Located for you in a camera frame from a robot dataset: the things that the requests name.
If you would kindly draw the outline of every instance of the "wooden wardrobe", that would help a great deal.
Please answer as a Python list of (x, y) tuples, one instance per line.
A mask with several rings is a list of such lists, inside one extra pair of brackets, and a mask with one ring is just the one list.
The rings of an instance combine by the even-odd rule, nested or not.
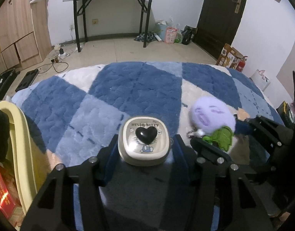
[(46, 0), (5, 0), (0, 8), (0, 73), (42, 62), (52, 50)]

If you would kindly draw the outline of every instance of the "tiled floor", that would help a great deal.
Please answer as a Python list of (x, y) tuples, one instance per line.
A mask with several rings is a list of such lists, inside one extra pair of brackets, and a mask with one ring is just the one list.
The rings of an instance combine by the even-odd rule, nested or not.
[[(163, 42), (151, 42), (146, 48), (142, 47), (142, 42), (136, 42), (133, 38), (98, 40), (85, 43), (82, 51), (75, 52), (76, 45), (68, 45), (63, 47), (70, 56), (63, 61), (69, 64), (67, 70), (88, 67), (97, 64), (110, 64), (121, 61), (179, 61), (194, 62), (204, 64), (215, 64), (216, 61), (205, 51), (194, 43), (189, 45), (183, 44), (165, 44)], [(51, 63), (49, 59), (45, 59), (42, 63), (36, 64), (23, 70), (15, 79), (6, 95), (13, 96), (15, 89), (25, 76), (26, 72), (36, 69), (43, 64)], [(55, 64), (57, 71), (62, 71), (66, 64)], [(49, 65), (42, 67), (40, 72), (44, 72)], [(57, 73), (51, 67), (46, 73), (38, 74), (34, 83), (45, 80)]]

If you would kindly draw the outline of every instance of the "cardboard box with printing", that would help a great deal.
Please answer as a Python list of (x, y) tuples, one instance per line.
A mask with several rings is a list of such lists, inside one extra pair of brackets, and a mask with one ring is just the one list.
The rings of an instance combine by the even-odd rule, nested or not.
[(216, 65), (236, 69), (243, 55), (229, 44), (225, 44)]

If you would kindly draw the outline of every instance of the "wall outlet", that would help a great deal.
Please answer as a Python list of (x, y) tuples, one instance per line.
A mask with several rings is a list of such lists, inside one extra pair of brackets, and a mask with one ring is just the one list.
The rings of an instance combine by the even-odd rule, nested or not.
[(92, 24), (98, 24), (98, 19), (93, 19)]

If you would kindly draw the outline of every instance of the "black folding table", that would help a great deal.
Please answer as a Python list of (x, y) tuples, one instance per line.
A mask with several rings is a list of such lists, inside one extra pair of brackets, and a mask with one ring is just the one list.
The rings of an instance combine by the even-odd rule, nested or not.
[[(75, 23), (76, 42), (77, 42), (77, 46), (78, 46), (78, 52), (81, 52), (77, 17), (80, 15), (83, 15), (84, 38), (85, 38), (85, 42), (87, 42), (88, 37), (87, 37), (87, 33), (86, 33), (85, 9), (87, 8), (87, 6), (90, 4), (90, 2), (92, 0), (82, 0), (82, 5), (78, 10), (77, 10), (77, 1), (79, 1), (79, 0), (63, 0), (63, 2), (69, 2), (69, 1), (73, 1), (73, 16), (74, 16), (74, 23)], [(147, 32), (148, 32), (148, 25), (149, 25), (149, 20), (150, 20), (152, 0), (148, 1), (147, 7), (145, 5), (145, 0), (138, 0), (138, 2), (141, 5), (141, 19), (140, 19), (139, 33), (142, 32), (143, 13), (147, 14), (146, 24), (145, 24), (144, 42), (143, 42), (143, 47), (145, 48), (147, 45), (147, 35), (148, 35)]]

